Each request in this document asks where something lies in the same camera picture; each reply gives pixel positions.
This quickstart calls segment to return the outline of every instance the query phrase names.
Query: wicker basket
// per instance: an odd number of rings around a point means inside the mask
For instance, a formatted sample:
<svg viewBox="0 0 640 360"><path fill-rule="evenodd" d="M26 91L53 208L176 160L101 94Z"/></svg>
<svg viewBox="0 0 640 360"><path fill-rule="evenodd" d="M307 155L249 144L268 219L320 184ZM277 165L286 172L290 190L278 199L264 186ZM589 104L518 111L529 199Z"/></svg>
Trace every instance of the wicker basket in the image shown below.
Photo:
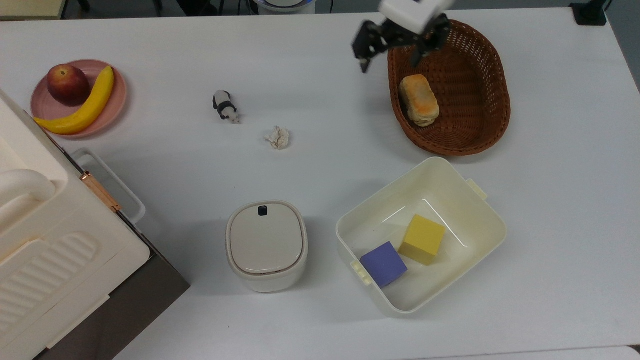
<svg viewBox="0 0 640 360"><path fill-rule="evenodd" d="M482 34L451 20L451 33L441 51L412 67L413 47L388 53L389 87L394 113L407 137L421 149L439 155L462 156L487 150L502 138L511 105L500 56ZM399 97L400 81L422 74L440 106L440 116L428 127L408 119Z"/></svg>

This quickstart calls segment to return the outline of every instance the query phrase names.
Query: block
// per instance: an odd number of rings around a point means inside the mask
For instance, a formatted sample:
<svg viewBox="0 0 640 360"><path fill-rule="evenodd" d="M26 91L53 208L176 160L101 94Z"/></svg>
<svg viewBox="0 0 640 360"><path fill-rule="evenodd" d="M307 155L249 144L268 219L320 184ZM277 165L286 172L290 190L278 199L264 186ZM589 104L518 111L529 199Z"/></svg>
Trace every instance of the block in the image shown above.
<svg viewBox="0 0 640 360"><path fill-rule="evenodd" d="M380 288L398 280L406 272L406 265L390 242L386 242L360 258L373 281Z"/></svg>
<svg viewBox="0 0 640 360"><path fill-rule="evenodd" d="M404 241L400 245L398 253L420 264L429 265L438 255L440 243L446 230L446 227L438 223L420 215L414 215L404 234Z"/></svg>

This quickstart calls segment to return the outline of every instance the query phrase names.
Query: bread loaf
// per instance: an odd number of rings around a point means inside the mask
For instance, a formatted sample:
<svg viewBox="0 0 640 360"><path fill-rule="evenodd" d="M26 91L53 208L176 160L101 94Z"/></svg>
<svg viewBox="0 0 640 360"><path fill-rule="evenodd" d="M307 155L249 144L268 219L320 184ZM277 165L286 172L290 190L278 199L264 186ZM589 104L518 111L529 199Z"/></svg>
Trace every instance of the bread loaf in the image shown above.
<svg viewBox="0 0 640 360"><path fill-rule="evenodd" d="M400 82L400 96L406 105L409 119L425 127L433 124L440 115L440 107L429 81L423 75L407 76Z"/></svg>

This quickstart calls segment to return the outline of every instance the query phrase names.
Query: red apple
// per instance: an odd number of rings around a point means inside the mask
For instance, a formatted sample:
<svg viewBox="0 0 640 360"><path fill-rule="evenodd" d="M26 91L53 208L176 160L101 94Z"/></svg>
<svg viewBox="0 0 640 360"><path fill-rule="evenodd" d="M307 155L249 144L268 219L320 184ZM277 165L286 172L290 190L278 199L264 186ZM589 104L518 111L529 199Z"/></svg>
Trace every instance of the red apple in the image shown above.
<svg viewBox="0 0 640 360"><path fill-rule="evenodd" d="M69 64L56 65L49 70L47 89L54 99L66 106L82 105L91 94L84 72Z"/></svg>

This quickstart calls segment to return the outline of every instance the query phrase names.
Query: white appliance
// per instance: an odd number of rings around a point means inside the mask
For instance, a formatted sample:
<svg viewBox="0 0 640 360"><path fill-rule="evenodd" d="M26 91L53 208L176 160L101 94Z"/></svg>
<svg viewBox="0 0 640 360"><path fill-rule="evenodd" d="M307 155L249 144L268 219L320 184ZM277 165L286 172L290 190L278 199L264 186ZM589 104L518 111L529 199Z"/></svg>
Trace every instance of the white appliance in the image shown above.
<svg viewBox="0 0 640 360"><path fill-rule="evenodd" d="M52 348L149 258L102 190L0 90L0 360Z"/></svg>

